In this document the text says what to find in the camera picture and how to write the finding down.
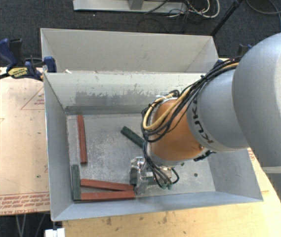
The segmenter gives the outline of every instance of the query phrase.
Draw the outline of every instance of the white cable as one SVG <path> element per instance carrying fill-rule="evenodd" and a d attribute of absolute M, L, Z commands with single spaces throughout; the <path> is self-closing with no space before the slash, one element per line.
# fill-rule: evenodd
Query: white cable
<path fill-rule="evenodd" d="M 218 14 L 219 14 L 219 12 L 220 12 L 220 3 L 219 3 L 219 0 L 216 0 L 217 12 L 216 12 L 214 15 L 205 15 L 205 13 L 209 10 L 209 8 L 208 8 L 207 10 L 205 10 L 205 11 L 203 11 L 203 10 L 198 11 L 198 10 L 196 10 L 196 9 L 189 3 L 188 0 L 185 0 L 185 1 L 189 4 L 189 6 L 190 6 L 191 9 L 192 9 L 192 10 L 189 10 L 189 12 L 198 14 L 198 15 L 204 17 L 204 18 L 215 18 L 215 17 L 218 16 Z"/>
<path fill-rule="evenodd" d="M 210 2 L 209 0 L 207 0 L 207 9 L 206 10 L 203 9 L 201 12 L 206 13 L 209 11 L 209 9 L 210 9 Z"/>

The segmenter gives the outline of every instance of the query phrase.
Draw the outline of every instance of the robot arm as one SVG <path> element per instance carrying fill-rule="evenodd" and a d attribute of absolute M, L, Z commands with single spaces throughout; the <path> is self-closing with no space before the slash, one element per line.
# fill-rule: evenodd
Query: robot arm
<path fill-rule="evenodd" d="M 166 175 L 205 152 L 251 147 L 281 199 L 281 33 L 154 101 L 142 130 L 147 161 Z"/>

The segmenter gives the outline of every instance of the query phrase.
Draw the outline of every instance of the power cord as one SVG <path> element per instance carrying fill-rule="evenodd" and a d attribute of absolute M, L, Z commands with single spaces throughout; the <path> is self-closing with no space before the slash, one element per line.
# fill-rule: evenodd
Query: power cord
<path fill-rule="evenodd" d="M 278 17 L 279 17 L 279 20 L 280 20 L 280 32 L 281 32 L 281 10 L 279 10 L 277 7 L 276 7 L 276 5 L 272 2 L 272 0 L 267 0 L 273 7 L 274 7 L 274 9 L 275 9 L 275 12 L 270 12 L 270 11 L 262 11 L 262 10 L 259 10 L 259 9 L 257 9 L 257 8 L 255 8 L 255 7 L 253 7 L 251 4 L 250 4 L 250 2 L 249 2 L 249 0 L 245 0 L 246 1 L 246 3 L 249 5 L 249 7 L 251 8 L 251 9 L 253 9 L 254 11 L 256 11 L 256 12 L 258 12 L 258 13 L 261 13 L 261 14 L 264 14 L 264 15 L 277 15 Z"/>

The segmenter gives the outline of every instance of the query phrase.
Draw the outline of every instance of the cable bundle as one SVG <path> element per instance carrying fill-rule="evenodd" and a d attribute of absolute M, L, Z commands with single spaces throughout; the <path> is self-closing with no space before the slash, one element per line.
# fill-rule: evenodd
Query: cable bundle
<path fill-rule="evenodd" d="M 148 143 L 154 143 L 160 140 L 164 135 L 171 132 L 180 122 L 181 118 L 187 112 L 188 106 L 190 103 L 198 96 L 201 90 L 216 76 L 227 72 L 229 70 L 235 69 L 238 65 L 241 57 L 236 57 L 233 59 L 226 60 L 224 62 L 220 62 L 215 64 L 215 66 L 208 72 L 206 75 L 201 76 L 201 79 L 194 82 L 193 84 L 187 86 L 180 93 L 178 90 L 173 90 L 169 92 L 167 95 L 163 97 L 159 97 L 155 101 L 153 101 L 147 108 L 145 108 L 142 114 L 142 124 L 141 130 L 143 133 L 143 137 L 145 142 L 143 144 L 143 153 L 146 163 L 152 170 L 154 179 L 156 183 L 163 189 L 168 187 L 171 189 L 172 185 L 179 181 L 179 175 L 172 167 L 171 170 L 176 175 L 176 181 L 172 182 L 171 179 L 163 172 L 162 168 L 157 166 L 152 159 L 147 154 Z M 170 98 L 176 98 L 176 101 L 160 116 L 156 121 L 151 123 L 152 114 L 154 110 L 164 103 L 165 100 Z M 171 127 L 174 118 L 181 112 L 183 108 L 186 108 L 185 111 L 181 114 L 180 119 L 176 124 Z M 166 118 L 169 114 L 173 112 L 168 120 Z"/>

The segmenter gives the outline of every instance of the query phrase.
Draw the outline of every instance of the metal plate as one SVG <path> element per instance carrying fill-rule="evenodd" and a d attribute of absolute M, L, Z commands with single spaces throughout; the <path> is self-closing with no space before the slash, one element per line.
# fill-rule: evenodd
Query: metal plate
<path fill-rule="evenodd" d="M 80 177 L 129 184 L 130 161 L 143 153 L 142 149 L 123 136 L 120 130 L 126 125 L 141 136 L 140 123 L 139 114 L 84 116 L 88 164 L 79 164 Z M 67 116 L 67 126 L 70 164 L 78 164 L 80 158 L 77 117 Z M 180 175 L 180 181 L 172 190 L 150 185 L 144 194 L 137 197 L 215 191 L 208 161 L 186 161 L 183 166 L 176 167 L 176 171 Z"/>

